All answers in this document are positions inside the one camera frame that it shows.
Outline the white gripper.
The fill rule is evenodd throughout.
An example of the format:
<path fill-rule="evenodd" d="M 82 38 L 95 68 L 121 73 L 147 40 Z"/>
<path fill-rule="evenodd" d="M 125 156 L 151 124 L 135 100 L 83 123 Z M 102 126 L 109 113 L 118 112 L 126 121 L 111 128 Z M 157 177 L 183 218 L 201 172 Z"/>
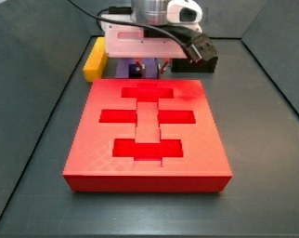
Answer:
<path fill-rule="evenodd" d="M 179 45 L 170 38 L 146 38 L 138 27 L 101 22 L 105 32 L 105 52 L 110 58 L 134 58 L 135 69 L 145 76 L 141 58 L 162 58 L 158 73 L 166 70 L 170 59 L 183 59 Z"/>

